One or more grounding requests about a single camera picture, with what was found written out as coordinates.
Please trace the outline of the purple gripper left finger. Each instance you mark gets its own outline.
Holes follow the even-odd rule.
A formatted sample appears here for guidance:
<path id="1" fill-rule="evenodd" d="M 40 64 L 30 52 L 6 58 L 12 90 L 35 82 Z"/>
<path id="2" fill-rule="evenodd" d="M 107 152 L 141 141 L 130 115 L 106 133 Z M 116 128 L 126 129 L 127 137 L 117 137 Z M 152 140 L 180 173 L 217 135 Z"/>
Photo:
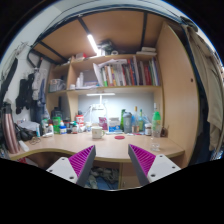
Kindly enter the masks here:
<path id="1" fill-rule="evenodd" d="M 96 156 L 95 146 L 87 147 L 69 158 L 60 157 L 47 171 L 84 187 Z"/>

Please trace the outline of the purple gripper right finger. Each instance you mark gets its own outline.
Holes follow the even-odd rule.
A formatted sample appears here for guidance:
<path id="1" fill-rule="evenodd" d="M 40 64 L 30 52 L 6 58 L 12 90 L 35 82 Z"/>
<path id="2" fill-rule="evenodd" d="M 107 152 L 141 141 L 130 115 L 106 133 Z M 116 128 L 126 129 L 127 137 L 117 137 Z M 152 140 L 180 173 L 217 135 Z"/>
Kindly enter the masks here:
<path id="1" fill-rule="evenodd" d="M 128 145 L 128 154 L 141 186 L 155 182 L 180 170 L 180 167 L 164 154 L 154 155 L 132 144 Z"/>

